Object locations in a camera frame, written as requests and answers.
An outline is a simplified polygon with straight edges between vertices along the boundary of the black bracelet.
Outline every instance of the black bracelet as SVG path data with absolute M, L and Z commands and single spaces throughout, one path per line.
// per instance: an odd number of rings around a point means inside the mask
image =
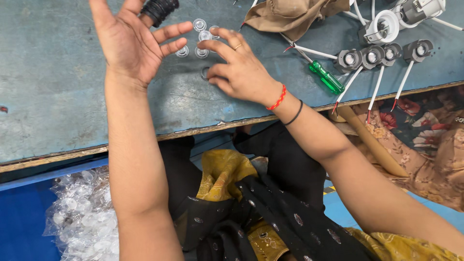
M 301 110 L 303 109 L 303 101 L 300 100 L 300 102 L 301 102 L 300 110 L 298 111 L 298 113 L 296 114 L 296 116 L 293 118 L 293 120 L 291 120 L 291 121 L 290 121 L 289 123 L 287 123 L 287 124 L 284 124 L 284 126 L 287 126 L 287 125 L 291 124 L 292 122 L 294 122 L 294 121 L 296 120 L 296 118 L 298 118 L 298 115 L 300 115 L 300 112 L 301 112 Z

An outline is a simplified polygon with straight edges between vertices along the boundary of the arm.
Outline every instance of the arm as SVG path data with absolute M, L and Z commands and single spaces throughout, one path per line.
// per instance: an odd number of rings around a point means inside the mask
M 282 84 L 269 76 L 242 35 L 223 28 L 213 34 L 226 39 L 230 47 L 218 41 L 198 44 L 201 49 L 216 51 L 228 63 L 211 67 L 207 76 L 210 83 L 232 97 L 271 107 L 281 95 Z M 300 101 L 287 93 L 274 113 L 287 123 L 299 108 Z M 323 165 L 343 203 L 366 232 L 409 235 L 464 254 L 464 235 L 389 182 L 322 115 L 304 105 L 287 128 L 301 148 Z
M 186 22 L 153 33 L 144 1 L 126 0 L 113 16 L 106 0 L 90 0 L 107 60 L 111 198 L 119 226 L 121 260 L 183 260 L 168 211 L 168 182 L 148 105 L 147 86 L 162 59 L 187 43 L 162 42 L 192 30 Z

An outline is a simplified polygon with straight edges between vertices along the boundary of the palm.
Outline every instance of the palm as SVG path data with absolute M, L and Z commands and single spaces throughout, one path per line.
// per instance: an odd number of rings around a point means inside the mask
M 102 11 L 103 4 L 107 9 Z M 192 30 L 192 23 L 186 22 L 163 27 L 150 32 L 152 21 L 146 16 L 138 17 L 143 1 L 126 0 L 120 12 L 113 16 L 105 0 L 90 0 L 98 37 L 107 59 L 108 69 L 140 80 L 148 85 L 167 55 L 181 49 L 185 38 L 168 44 L 162 42 Z

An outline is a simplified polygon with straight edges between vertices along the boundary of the brown cloth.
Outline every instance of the brown cloth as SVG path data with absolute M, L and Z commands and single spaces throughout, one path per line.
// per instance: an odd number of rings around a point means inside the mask
M 263 32 L 285 33 L 296 41 L 316 18 L 349 11 L 349 0 L 267 0 L 251 8 L 245 23 Z

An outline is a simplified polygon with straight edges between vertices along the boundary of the workbench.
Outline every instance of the workbench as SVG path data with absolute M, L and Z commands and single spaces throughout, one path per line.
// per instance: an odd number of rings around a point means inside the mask
M 180 0 L 180 8 L 163 25 L 202 18 L 213 25 L 238 30 L 252 0 Z M 370 19 L 370 1 L 360 5 Z M 109 0 L 114 13 L 122 0 Z M 377 0 L 377 10 L 386 9 Z M 464 1 L 449 1 L 439 18 L 464 26 Z M 0 172 L 79 157 L 108 149 L 103 93 L 105 59 L 87 0 L 3 0 L 0 2 Z M 360 50 L 360 22 L 338 14 L 316 21 L 297 43 L 336 54 Z M 318 111 L 332 108 L 337 95 L 308 70 L 307 62 L 277 33 L 244 26 L 241 33 L 272 77 Z M 194 54 L 198 33 L 186 35 L 190 55 L 171 55 L 149 85 L 148 98 L 159 139 L 170 139 L 275 119 L 258 104 L 227 97 L 201 77 L 205 66 L 224 61 L 215 53 Z M 433 55 L 415 64 L 403 94 L 458 85 L 464 80 L 464 32 L 426 20 L 400 31 L 401 46 L 418 39 L 434 44 Z M 330 59 L 320 61 L 342 83 Z M 394 97 L 407 63 L 399 59 L 385 69 L 379 99 Z M 361 72 L 341 105 L 366 102 L 372 96 L 379 69 Z

